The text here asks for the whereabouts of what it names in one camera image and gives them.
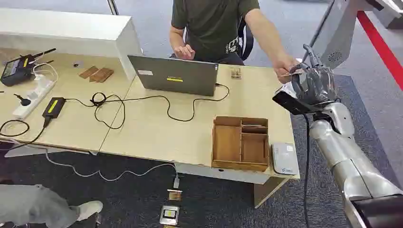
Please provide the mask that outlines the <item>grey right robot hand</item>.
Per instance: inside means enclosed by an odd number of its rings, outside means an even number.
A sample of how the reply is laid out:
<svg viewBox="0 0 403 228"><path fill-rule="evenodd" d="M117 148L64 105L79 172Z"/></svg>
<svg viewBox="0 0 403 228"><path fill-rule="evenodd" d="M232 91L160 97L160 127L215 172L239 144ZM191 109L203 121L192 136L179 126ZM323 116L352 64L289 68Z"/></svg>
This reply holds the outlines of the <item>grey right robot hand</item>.
<svg viewBox="0 0 403 228"><path fill-rule="evenodd" d="M336 100L336 87L332 70L325 66L313 51L304 44L311 65L300 62L290 69L291 83L297 99L309 105Z"/></svg>

